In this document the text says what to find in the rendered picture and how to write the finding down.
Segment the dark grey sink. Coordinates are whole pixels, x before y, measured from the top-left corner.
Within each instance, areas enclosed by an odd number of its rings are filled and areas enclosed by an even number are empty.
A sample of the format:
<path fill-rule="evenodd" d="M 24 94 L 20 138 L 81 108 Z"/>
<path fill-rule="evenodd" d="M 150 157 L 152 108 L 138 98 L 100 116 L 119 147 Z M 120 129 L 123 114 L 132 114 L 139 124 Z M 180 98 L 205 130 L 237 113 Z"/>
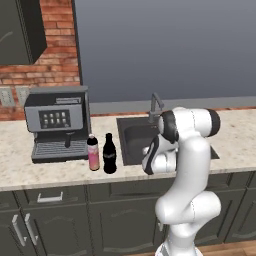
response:
<path fill-rule="evenodd" d="M 117 118 L 123 164 L 141 165 L 143 149 L 148 147 L 158 134 L 157 121 L 148 122 L 147 117 Z"/>

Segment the grey sink tap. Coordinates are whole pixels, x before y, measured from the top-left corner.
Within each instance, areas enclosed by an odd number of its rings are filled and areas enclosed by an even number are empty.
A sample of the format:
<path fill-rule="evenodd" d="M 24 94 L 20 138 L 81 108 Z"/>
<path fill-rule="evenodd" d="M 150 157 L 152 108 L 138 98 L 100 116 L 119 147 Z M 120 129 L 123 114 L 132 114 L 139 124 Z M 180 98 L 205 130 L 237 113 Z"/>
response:
<path fill-rule="evenodd" d="M 163 101 L 160 99 L 159 95 L 156 92 L 154 92 L 151 97 L 151 108 L 150 111 L 148 112 L 148 122 L 153 123 L 154 119 L 162 113 L 163 108 Z"/>

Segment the black cola bottle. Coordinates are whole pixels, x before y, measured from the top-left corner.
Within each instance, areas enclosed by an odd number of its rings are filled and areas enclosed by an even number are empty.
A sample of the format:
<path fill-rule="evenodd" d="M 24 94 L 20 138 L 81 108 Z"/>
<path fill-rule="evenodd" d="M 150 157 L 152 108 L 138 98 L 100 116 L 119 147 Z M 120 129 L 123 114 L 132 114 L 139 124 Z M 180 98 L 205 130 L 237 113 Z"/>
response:
<path fill-rule="evenodd" d="M 106 134 L 106 142 L 103 147 L 104 172 L 113 174 L 116 172 L 116 147 L 112 140 L 112 134 Z"/>

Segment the pink bottle with black cap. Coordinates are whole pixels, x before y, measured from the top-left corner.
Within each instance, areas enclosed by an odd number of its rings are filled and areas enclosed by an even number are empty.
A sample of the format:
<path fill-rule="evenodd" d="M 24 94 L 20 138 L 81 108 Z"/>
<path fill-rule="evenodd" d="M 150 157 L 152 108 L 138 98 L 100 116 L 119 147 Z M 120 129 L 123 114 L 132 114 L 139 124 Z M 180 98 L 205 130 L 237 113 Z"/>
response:
<path fill-rule="evenodd" d="M 89 168 L 92 171 L 96 171 L 100 168 L 100 160 L 99 160 L 98 140 L 93 134 L 90 134 L 87 139 L 87 149 L 88 149 Z"/>

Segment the dark grey panel under sink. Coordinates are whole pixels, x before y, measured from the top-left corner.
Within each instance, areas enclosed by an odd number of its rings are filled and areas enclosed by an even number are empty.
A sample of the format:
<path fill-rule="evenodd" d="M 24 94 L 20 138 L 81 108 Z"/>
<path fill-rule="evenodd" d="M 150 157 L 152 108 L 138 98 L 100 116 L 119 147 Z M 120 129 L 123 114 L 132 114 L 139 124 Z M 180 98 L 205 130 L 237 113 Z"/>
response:
<path fill-rule="evenodd" d="M 165 193 L 173 182 L 173 178 L 165 178 L 89 185 L 88 198 L 90 202 L 103 202 L 157 197 Z"/>

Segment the grey coffee machine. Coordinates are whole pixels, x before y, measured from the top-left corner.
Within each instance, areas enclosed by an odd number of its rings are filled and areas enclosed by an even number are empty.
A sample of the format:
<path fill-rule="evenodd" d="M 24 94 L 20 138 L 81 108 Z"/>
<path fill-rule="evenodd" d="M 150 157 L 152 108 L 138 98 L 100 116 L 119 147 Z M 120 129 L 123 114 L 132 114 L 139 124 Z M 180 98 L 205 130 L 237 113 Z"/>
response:
<path fill-rule="evenodd" d="M 24 104 L 34 134 L 33 163 L 87 160 L 91 133 L 87 86 L 32 88 Z"/>

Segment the dark grey drawer front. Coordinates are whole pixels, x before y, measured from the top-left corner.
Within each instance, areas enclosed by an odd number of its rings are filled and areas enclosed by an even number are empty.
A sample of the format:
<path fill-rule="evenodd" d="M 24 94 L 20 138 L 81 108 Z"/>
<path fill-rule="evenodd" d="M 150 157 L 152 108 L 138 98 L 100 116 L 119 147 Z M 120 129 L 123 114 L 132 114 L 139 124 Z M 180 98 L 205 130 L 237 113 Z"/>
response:
<path fill-rule="evenodd" d="M 19 206 L 12 191 L 0 192 L 0 211 L 15 210 L 18 208 Z"/>
<path fill-rule="evenodd" d="M 251 172 L 247 188 L 256 188 L 256 171 Z"/>
<path fill-rule="evenodd" d="M 55 203 L 37 203 L 39 193 L 43 197 L 59 196 L 63 191 L 63 200 Z M 35 208 L 50 205 L 80 204 L 85 202 L 85 191 L 83 186 L 66 186 L 52 188 L 38 188 L 15 191 L 15 196 L 23 208 Z"/>
<path fill-rule="evenodd" d="M 208 179 L 208 191 L 227 191 L 244 189 L 250 178 L 249 172 L 211 174 Z"/>

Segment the grey window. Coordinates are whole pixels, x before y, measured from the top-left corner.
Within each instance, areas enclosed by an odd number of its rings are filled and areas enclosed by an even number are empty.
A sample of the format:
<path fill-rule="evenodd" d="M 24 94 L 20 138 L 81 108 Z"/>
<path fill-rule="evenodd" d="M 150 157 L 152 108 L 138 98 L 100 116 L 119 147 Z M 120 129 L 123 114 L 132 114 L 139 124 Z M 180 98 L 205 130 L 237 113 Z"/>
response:
<path fill-rule="evenodd" d="M 256 106 L 256 0 L 72 0 L 92 113 Z"/>

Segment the dark grey cupboard door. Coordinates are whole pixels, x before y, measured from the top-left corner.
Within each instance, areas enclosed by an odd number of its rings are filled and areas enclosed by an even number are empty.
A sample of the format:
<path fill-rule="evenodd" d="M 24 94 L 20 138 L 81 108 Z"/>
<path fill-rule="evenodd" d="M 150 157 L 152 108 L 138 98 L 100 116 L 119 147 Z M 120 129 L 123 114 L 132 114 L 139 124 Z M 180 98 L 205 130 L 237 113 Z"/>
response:
<path fill-rule="evenodd" d="M 163 241 L 155 215 L 156 198 L 118 200 L 90 205 L 95 256 L 154 252 Z"/>
<path fill-rule="evenodd" d="M 244 189 L 217 192 L 221 201 L 220 215 L 205 224 L 197 233 L 195 238 L 197 246 L 220 244 L 224 241 L 244 192 Z"/>
<path fill-rule="evenodd" d="M 256 188 L 246 190 L 225 242 L 250 240 L 256 240 Z"/>
<path fill-rule="evenodd" d="M 24 256 L 12 224 L 17 213 L 17 210 L 0 211 L 0 256 Z"/>
<path fill-rule="evenodd" d="M 24 209 L 34 220 L 38 256 L 93 256 L 86 206 Z"/>

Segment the grey wall socket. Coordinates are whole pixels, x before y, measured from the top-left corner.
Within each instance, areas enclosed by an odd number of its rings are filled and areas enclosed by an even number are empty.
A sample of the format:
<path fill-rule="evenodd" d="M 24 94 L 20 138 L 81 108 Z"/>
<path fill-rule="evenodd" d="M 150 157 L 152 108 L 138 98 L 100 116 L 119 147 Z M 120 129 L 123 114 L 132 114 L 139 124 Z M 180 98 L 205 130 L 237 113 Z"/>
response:
<path fill-rule="evenodd" d="M 25 104 L 29 93 L 30 93 L 30 89 L 28 87 L 16 86 L 16 95 L 18 97 L 18 102 L 20 106 L 23 106 Z"/>
<path fill-rule="evenodd" d="M 4 107 L 14 107 L 15 102 L 10 87 L 0 88 L 0 101 Z"/>

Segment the dark wall cupboard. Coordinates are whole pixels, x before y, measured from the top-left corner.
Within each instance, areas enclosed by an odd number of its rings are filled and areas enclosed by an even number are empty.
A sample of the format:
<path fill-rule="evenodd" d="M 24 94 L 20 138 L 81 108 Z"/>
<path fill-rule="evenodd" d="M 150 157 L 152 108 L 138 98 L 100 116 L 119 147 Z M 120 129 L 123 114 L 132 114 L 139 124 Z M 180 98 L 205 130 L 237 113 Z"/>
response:
<path fill-rule="evenodd" d="M 0 0 L 0 65 L 32 65 L 47 48 L 39 0 Z"/>

